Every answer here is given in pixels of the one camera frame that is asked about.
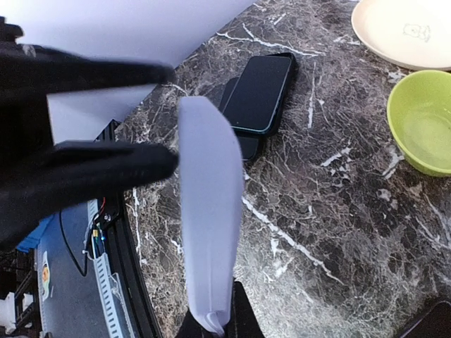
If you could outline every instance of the bowl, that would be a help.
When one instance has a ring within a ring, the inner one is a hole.
[[[388,98],[387,116],[407,162],[430,176],[451,176],[451,74],[406,76]]]

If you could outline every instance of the marble tabletop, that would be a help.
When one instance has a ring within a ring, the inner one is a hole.
[[[385,105],[408,71],[372,54],[355,1],[261,0],[155,89],[119,139],[177,151],[177,104],[218,104],[251,56],[299,63],[280,131],[245,166],[235,275],[268,338],[391,337],[429,299],[451,295],[451,184],[403,161]],[[187,309],[178,174],[128,192],[130,223],[164,337]]]

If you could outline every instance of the phone screen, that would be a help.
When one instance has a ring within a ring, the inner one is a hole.
[[[450,338],[451,304],[437,303],[429,312],[414,320],[399,338]]]
[[[223,111],[235,130],[264,134],[271,129],[291,68],[288,57],[250,58]]]

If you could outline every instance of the smartphone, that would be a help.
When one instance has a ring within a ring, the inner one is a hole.
[[[397,338],[450,338],[451,303],[437,301],[411,321]]]
[[[232,94],[237,82],[238,77],[234,77],[233,79],[230,79],[225,85],[223,97],[218,107],[219,111],[222,112],[224,110],[224,107],[226,106],[226,103],[229,100],[230,95]],[[242,159],[244,161],[253,160],[262,147],[262,139],[258,136],[253,137],[237,131],[235,131],[235,134],[237,135],[238,141],[240,143]]]
[[[289,53],[250,58],[223,109],[233,129],[259,136],[275,134],[294,69],[295,57]]]

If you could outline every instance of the blue object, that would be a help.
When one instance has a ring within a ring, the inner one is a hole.
[[[41,240],[42,235],[44,234],[45,229],[47,229],[47,225],[54,219],[55,215],[51,215],[43,220],[40,220],[39,225],[36,229],[31,231],[24,240],[17,245],[17,250],[22,252],[28,252],[30,249],[36,249],[39,241]]]

